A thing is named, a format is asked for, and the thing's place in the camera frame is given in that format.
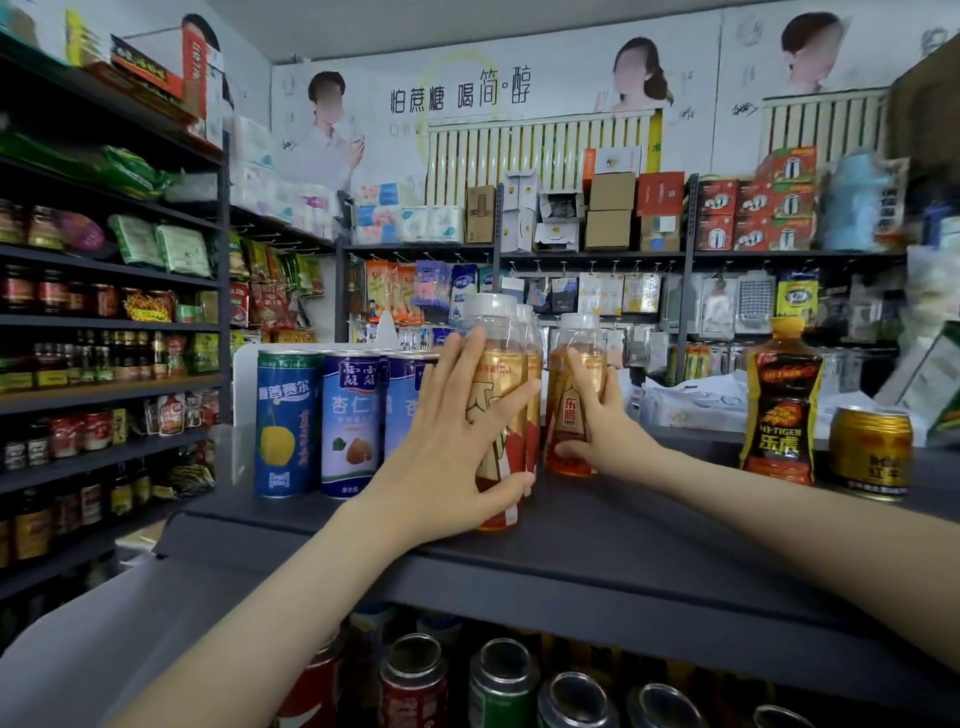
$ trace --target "orange drink bottle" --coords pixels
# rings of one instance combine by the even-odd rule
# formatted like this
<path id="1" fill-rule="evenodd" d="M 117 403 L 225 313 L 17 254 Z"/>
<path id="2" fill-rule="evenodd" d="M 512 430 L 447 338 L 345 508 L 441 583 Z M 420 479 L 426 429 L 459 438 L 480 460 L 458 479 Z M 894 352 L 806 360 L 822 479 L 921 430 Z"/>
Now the orange drink bottle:
<path id="1" fill-rule="evenodd" d="M 556 446 L 563 440 L 587 439 L 587 418 L 580 392 L 567 365 L 567 352 L 580 354 L 593 389 L 603 396 L 607 383 L 607 350 L 600 317 L 595 313 L 565 313 L 560 317 L 557 344 L 550 353 L 547 386 L 546 467 L 566 475 L 590 475 L 592 469 L 583 460 L 562 458 Z"/>
<path id="2" fill-rule="evenodd" d="M 467 400 L 467 420 L 475 422 L 498 400 L 527 380 L 526 327 L 516 319 L 516 299 L 502 293 L 474 293 L 464 301 L 458 331 L 466 335 L 474 327 L 487 330 L 487 343 L 473 373 Z M 527 411 L 520 410 L 496 436 L 477 468 L 481 493 L 512 473 L 526 468 Z M 479 529 L 495 531 L 516 523 L 516 506 L 497 514 Z"/>

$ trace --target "ceiling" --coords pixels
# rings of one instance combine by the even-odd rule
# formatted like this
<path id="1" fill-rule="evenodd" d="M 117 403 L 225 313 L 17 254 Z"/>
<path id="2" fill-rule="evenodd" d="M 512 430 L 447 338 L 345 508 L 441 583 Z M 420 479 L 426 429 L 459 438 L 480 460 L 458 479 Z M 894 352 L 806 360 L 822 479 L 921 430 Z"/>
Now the ceiling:
<path id="1" fill-rule="evenodd" d="M 745 5 L 743 0 L 207 0 L 271 61 L 336 59 Z"/>

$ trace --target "blue can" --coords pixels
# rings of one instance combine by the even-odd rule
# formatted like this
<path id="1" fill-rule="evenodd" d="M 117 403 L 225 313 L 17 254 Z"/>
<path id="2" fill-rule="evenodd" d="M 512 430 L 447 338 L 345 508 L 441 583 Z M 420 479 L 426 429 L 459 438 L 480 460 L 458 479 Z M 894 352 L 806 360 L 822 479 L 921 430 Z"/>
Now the blue can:
<path id="1" fill-rule="evenodd" d="M 324 357 L 320 480 L 328 496 L 356 496 L 379 466 L 381 366 L 379 354 L 336 352 Z"/>
<path id="2" fill-rule="evenodd" d="M 440 358 L 431 352 L 409 352 L 390 355 L 390 384 L 387 387 L 387 404 L 384 415 L 384 460 L 399 447 L 410 432 L 410 425 L 417 412 L 420 399 L 420 382 L 423 370 Z"/>
<path id="3" fill-rule="evenodd" d="M 323 358 L 313 352 L 257 357 L 253 488 L 261 496 L 298 496 L 313 480 Z"/>

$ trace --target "woman in poster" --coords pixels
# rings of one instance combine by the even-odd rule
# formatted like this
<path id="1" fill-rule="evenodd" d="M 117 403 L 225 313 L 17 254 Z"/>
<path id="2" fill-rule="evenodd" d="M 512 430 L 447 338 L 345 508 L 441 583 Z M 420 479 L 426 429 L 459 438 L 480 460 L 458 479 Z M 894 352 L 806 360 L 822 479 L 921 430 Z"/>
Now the woman in poster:
<path id="1" fill-rule="evenodd" d="M 653 40 L 639 36 L 623 44 L 613 60 L 613 90 L 614 103 L 608 90 L 601 91 L 594 110 L 643 111 L 673 104 Z"/>

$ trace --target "hi-tiger bottle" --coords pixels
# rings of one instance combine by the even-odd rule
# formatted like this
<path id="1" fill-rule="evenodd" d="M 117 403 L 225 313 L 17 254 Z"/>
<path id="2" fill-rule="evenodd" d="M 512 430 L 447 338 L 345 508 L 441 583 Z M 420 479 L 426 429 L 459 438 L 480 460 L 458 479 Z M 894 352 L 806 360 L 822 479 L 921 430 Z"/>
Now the hi-tiger bottle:
<path id="1" fill-rule="evenodd" d="M 583 460 L 560 457 L 557 445 L 563 440 L 587 439 L 587 418 L 580 402 L 580 392 L 567 366 L 567 352 L 580 354 L 593 382 L 593 389 L 602 397 L 607 384 L 607 352 L 600 317 L 595 313 L 565 313 L 560 317 L 557 344 L 550 353 L 546 401 L 546 467 L 566 475 L 590 475 L 590 465 Z"/>
<path id="2" fill-rule="evenodd" d="M 473 384 L 467 401 L 467 419 L 474 422 L 498 400 L 513 392 L 527 380 L 527 354 L 524 343 L 525 328 L 516 320 L 516 299 L 502 293 L 474 293 L 467 296 L 464 317 L 459 331 L 466 335 L 474 327 L 487 330 L 484 352 L 477 362 Z M 526 467 L 524 433 L 527 411 L 522 409 L 503 428 L 492 442 L 477 468 L 477 489 L 482 493 L 513 473 L 522 473 Z M 480 530 L 495 531 L 516 523 L 517 510 L 513 505 L 480 526 Z"/>
<path id="3" fill-rule="evenodd" d="M 747 354 L 750 404 L 740 467 L 813 485 L 813 426 L 824 360 L 801 340 L 799 316 L 770 320 L 773 340 Z"/>

